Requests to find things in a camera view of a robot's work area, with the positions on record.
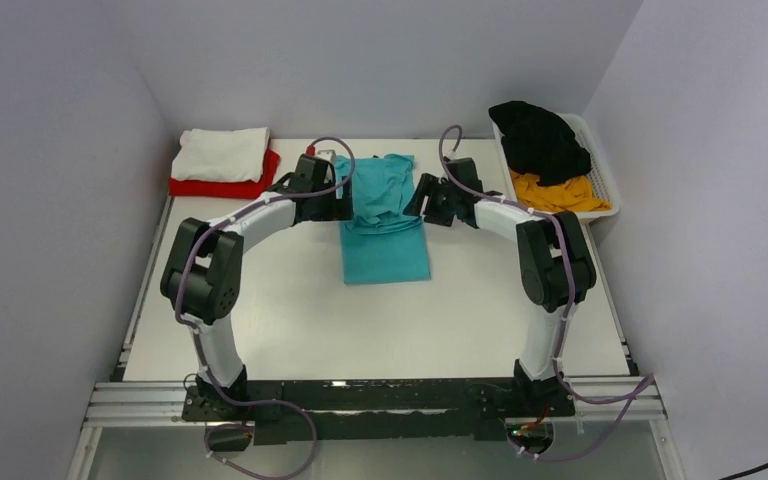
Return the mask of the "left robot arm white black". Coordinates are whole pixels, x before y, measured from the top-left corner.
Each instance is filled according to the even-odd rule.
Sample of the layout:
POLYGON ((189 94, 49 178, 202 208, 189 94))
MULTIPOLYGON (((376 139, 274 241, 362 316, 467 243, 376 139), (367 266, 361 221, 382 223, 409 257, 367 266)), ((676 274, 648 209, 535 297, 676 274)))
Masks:
POLYGON ((199 389, 224 420, 247 406, 247 370, 236 347, 232 311, 241 296, 244 255, 270 236, 305 222, 347 221, 351 180, 336 173, 332 150, 308 149, 294 171, 251 204, 210 221, 187 218, 176 232, 160 292, 191 335, 199 389))

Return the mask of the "red folded t shirt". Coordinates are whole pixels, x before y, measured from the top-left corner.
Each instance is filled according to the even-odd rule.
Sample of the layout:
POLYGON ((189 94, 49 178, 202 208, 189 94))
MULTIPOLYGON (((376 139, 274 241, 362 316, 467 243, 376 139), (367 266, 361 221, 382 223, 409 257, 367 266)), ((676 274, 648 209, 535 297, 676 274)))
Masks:
POLYGON ((280 155, 272 149, 267 149, 263 158, 263 173, 257 181, 223 183, 169 178, 169 195, 253 200, 273 184, 280 163, 280 155))

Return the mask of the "teal t shirt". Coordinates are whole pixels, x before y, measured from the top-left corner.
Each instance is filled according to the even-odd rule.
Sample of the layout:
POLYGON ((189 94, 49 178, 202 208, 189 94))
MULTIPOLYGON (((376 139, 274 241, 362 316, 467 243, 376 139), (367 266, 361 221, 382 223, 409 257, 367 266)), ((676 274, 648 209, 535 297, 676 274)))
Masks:
POLYGON ((422 220, 403 213, 415 193, 412 155, 350 160, 337 174, 351 175, 353 217, 340 224, 343 280, 347 285, 426 281, 431 266, 422 220))

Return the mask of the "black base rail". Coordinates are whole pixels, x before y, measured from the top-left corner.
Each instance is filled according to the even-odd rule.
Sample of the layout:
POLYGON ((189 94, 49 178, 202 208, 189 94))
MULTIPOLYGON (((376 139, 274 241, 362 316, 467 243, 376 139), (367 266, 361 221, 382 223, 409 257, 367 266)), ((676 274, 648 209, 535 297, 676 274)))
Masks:
POLYGON ((561 388, 538 392, 512 377, 251 380, 240 406, 206 382, 187 387, 181 412, 190 423, 243 423, 257 446, 310 440, 504 438, 506 423, 567 419, 573 400, 561 388))

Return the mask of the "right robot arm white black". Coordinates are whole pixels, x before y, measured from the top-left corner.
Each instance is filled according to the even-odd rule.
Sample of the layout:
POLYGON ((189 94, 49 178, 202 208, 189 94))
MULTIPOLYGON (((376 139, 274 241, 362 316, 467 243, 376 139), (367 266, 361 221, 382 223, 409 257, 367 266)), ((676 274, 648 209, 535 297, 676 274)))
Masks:
POLYGON ((562 373, 569 322, 597 280, 582 226, 573 212, 549 214, 484 190, 470 158, 445 158, 443 167, 442 177, 421 175, 403 212, 445 227, 460 220, 515 244, 522 288, 543 312, 528 327, 510 392, 517 411, 534 415, 569 387, 562 373))

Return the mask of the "black t shirt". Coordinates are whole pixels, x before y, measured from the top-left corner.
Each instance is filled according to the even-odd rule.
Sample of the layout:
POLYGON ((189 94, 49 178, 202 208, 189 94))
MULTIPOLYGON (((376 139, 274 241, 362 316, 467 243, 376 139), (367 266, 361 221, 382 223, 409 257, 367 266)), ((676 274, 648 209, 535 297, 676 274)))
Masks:
POLYGON ((515 173, 535 175, 540 186, 549 187, 591 172, 590 153, 559 115, 519 100, 492 106, 488 114, 515 173))

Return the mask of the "white folded t shirt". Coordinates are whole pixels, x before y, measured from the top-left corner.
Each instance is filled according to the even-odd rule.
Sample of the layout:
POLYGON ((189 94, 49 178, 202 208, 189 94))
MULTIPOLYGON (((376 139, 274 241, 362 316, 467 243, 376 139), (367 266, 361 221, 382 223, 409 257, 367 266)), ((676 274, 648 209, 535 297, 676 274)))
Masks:
POLYGON ((267 127, 232 131, 185 130, 171 166, 178 181, 259 181, 270 139, 267 127))

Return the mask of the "white plastic basket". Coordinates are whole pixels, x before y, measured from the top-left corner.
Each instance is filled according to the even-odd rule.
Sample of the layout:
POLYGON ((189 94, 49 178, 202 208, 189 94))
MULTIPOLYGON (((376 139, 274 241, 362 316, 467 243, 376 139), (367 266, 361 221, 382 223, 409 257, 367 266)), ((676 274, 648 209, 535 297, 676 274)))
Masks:
MULTIPOLYGON (((620 193, 611 172, 607 158, 603 154, 597 138, 591 132, 590 127, 583 117, 570 113, 558 113, 575 134, 576 141, 585 148, 591 156, 591 171, 587 175, 593 194, 601 200, 611 204, 611 209, 602 211, 577 212, 576 215, 582 224, 588 224, 602 218, 616 215, 622 205, 620 193)), ((507 158, 501 144, 502 134, 498 126, 492 122, 494 142, 497 150, 498 163, 502 169, 503 187, 495 187, 509 200, 515 200, 515 188, 511 173, 507 165, 507 158)))

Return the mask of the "yellow t shirt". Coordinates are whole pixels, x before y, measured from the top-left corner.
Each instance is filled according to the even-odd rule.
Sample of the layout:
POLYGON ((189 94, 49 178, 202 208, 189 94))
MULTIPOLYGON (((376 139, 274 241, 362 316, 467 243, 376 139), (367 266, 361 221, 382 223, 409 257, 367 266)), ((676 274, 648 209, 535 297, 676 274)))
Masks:
POLYGON ((517 200, 535 210, 558 213, 608 211, 613 205, 594 194, 591 181, 585 176, 574 177, 564 183, 541 186, 535 174, 509 171, 517 200))

